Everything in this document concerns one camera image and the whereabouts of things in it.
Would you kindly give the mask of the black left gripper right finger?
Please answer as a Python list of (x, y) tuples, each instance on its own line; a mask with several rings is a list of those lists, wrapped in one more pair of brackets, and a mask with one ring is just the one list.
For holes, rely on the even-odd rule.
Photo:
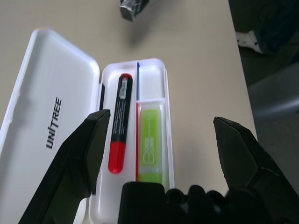
[(230, 189), (248, 187), (263, 169), (284, 175), (249, 129), (223, 117), (215, 117), (213, 123), (221, 169)]

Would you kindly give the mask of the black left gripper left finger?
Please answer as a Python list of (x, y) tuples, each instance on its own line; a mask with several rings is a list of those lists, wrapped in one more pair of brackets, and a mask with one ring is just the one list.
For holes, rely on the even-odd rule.
[(62, 143), (21, 224), (72, 224), (80, 202), (96, 191), (110, 111), (88, 115)]

